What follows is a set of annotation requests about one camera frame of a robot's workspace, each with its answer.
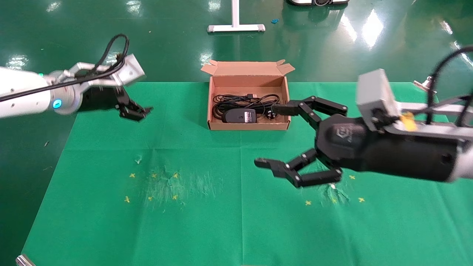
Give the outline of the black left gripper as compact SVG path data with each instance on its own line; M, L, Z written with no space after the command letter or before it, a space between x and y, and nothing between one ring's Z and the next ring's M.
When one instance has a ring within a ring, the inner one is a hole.
M133 101L123 86L92 86L82 94L80 111L117 109L123 119L139 122L152 106L142 107Z

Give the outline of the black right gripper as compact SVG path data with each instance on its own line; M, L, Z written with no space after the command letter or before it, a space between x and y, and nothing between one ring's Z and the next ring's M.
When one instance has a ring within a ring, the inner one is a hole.
M342 177L340 168L447 182L459 157L457 141L373 132L361 117L346 117L345 105L316 96L275 104L272 111L279 116L301 116L317 130L316 149L290 162L254 160L256 167L271 170L274 177L286 179L296 188L337 183ZM322 121L316 112L330 117ZM298 172L318 157L329 170Z

